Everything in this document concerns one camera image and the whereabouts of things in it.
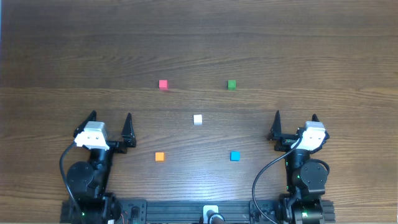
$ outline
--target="brown wood surface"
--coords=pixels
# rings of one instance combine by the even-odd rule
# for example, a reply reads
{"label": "brown wood surface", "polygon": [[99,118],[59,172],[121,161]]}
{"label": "brown wood surface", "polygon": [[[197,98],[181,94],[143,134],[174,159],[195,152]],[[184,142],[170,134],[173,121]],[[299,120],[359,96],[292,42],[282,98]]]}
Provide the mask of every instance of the brown wood surface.
{"label": "brown wood surface", "polygon": [[[59,221],[58,160],[91,110],[112,138],[132,113],[138,145],[109,190],[148,200],[250,200],[281,155],[276,110],[286,133],[316,113],[337,220],[397,221],[396,0],[3,0],[0,61],[0,222]],[[257,195],[284,191],[280,163]]]}

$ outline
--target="wooden tabletop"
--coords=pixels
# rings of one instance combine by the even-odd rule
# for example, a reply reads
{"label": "wooden tabletop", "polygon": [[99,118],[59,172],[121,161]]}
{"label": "wooden tabletop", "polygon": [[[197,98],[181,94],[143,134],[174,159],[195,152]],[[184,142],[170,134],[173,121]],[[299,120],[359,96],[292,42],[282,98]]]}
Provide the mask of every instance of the wooden tabletop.
{"label": "wooden tabletop", "polygon": [[[397,12],[396,0],[3,0],[0,222],[59,221],[58,160],[92,110],[111,139],[132,113],[137,147],[114,157],[108,190],[148,200],[250,200],[281,155],[265,138],[275,112],[285,133],[316,113],[336,219],[396,222]],[[65,169],[88,154],[72,149]],[[284,192],[279,163],[257,196]]]}

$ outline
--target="small block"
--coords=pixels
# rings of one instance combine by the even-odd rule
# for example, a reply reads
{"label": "small block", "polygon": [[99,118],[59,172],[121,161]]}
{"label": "small block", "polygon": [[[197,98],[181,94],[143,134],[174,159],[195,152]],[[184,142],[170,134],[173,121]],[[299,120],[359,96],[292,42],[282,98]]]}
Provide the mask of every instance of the small block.
{"label": "small block", "polygon": [[236,80],[228,80],[228,89],[236,90]]}
{"label": "small block", "polygon": [[169,83],[167,82],[167,80],[159,80],[159,89],[169,90]]}
{"label": "small block", "polygon": [[231,152],[231,161],[239,161],[241,159],[241,153],[232,151]]}
{"label": "small block", "polygon": [[194,125],[201,125],[201,114],[193,115],[193,124]]}
{"label": "small block", "polygon": [[155,152],[155,161],[163,162],[164,161],[164,152]]}

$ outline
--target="cable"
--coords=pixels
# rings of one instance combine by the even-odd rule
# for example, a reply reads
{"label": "cable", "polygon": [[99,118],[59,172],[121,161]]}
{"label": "cable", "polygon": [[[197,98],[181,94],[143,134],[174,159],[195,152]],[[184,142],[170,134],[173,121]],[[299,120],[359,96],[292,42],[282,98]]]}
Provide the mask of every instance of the cable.
{"label": "cable", "polygon": [[257,181],[259,180],[261,174],[262,174],[264,171],[266,171],[266,169],[268,169],[270,166],[274,165],[275,163],[277,163],[278,161],[280,161],[281,159],[285,158],[285,157],[288,156],[290,153],[292,153],[293,151],[295,151],[296,148],[300,145],[301,140],[302,140],[302,139],[299,138],[298,141],[297,141],[297,144],[296,144],[289,152],[286,152],[284,155],[282,155],[282,156],[280,156],[280,157],[274,159],[272,162],[268,163],[264,168],[262,168],[262,169],[260,170],[260,172],[257,174],[256,178],[254,179],[253,187],[252,187],[252,189],[251,189],[251,196],[252,196],[252,198],[253,198],[254,205],[255,205],[256,208],[259,210],[259,212],[261,213],[261,215],[263,215],[264,217],[266,217],[266,218],[267,218],[270,222],[272,222],[273,224],[278,224],[278,223],[275,222],[274,220],[272,220],[271,218],[269,218],[264,212],[262,212],[261,209],[260,209],[260,207],[259,207],[259,205],[257,204],[256,196],[254,195],[254,191],[255,191],[255,189],[256,189],[256,183],[257,183]]}
{"label": "cable", "polygon": [[317,162],[317,163],[322,164],[326,168],[326,170],[328,171],[328,175],[329,175],[330,167],[329,167],[329,165],[326,162],[324,162],[324,161],[322,161],[320,159],[309,159],[305,163],[308,163],[308,162]]}
{"label": "cable", "polygon": [[67,177],[66,177],[66,175],[65,175],[65,171],[63,171],[63,158],[68,154],[69,150],[70,150],[71,148],[73,148],[74,146],[76,146],[76,143],[73,141],[73,142],[70,144],[70,146],[68,146],[68,147],[65,149],[65,151],[62,153],[61,158],[60,158],[60,171],[61,171],[63,183],[64,183],[65,186],[67,187],[69,196],[70,196],[70,198],[71,198],[71,200],[72,200],[72,202],[73,202],[73,204],[74,204],[74,206],[75,206],[75,208],[76,208],[76,211],[77,211],[77,214],[78,214],[78,216],[79,216],[79,218],[80,218],[80,221],[81,221],[82,224],[86,224],[86,222],[84,221],[84,218],[82,217],[82,212],[81,212],[81,210],[80,210],[79,204],[77,204],[77,202],[76,202],[74,196],[72,195],[72,191],[70,190],[70,187],[69,187],[69,185],[67,184],[68,181],[67,181]]}

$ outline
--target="red cube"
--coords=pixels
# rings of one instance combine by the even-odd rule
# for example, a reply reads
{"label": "red cube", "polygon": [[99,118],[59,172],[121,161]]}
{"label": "red cube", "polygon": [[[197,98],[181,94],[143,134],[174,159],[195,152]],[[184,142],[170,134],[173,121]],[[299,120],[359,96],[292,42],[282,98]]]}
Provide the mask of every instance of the red cube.
{"label": "red cube", "polygon": [[167,83],[167,80],[159,80],[159,89],[169,90],[169,84]]}

